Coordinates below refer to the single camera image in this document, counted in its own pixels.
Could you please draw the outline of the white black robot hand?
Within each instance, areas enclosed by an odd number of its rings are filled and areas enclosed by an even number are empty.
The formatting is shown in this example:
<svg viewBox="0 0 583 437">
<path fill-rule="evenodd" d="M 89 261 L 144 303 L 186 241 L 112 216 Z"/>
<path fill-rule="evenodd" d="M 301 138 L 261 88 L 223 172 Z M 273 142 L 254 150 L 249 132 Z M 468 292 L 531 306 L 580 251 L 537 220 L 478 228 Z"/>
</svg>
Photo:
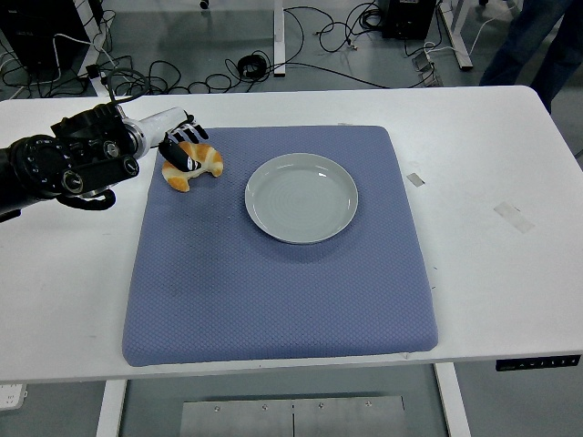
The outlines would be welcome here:
<svg viewBox="0 0 583 437">
<path fill-rule="evenodd" d="M 209 136 L 193 115 L 181 107 L 173 107 L 135 124 L 137 139 L 136 159 L 143 158 L 152 148 L 181 172 L 190 172 L 201 167 L 199 158 L 192 158 L 179 145 L 189 142 L 197 145 L 200 139 Z"/>
</svg>

